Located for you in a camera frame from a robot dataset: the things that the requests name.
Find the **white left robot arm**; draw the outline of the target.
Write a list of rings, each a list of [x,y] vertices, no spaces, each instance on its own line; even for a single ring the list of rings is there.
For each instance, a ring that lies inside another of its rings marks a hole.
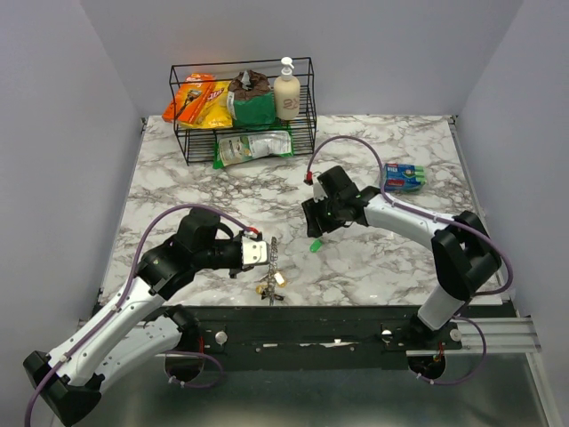
[[[199,344],[193,320],[179,309],[137,325],[163,306],[200,270],[226,269],[231,277],[269,261],[270,245],[259,231],[237,222],[233,233],[214,208],[188,204],[177,231],[147,252],[138,248],[124,285],[90,320],[59,346],[34,351],[24,368],[35,390],[24,415],[43,399],[66,426],[84,419],[119,378],[153,356]]]

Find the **green tagged key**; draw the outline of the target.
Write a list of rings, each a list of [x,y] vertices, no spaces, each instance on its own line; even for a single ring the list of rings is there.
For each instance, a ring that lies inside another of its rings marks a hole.
[[[313,254],[317,253],[324,245],[322,238],[316,238],[309,247],[309,251]]]

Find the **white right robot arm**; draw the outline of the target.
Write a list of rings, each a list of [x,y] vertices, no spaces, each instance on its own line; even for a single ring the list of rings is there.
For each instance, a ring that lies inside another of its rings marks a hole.
[[[356,223],[392,231],[431,251],[437,286],[408,329],[411,342],[419,348],[427,349],[438,342],[441,328],[502,265],[482,222],[470,211],[452,216],[388,200],[378,187],[359,189],[340,166],[308,183],[313,196],[301,207],[310,238]]]

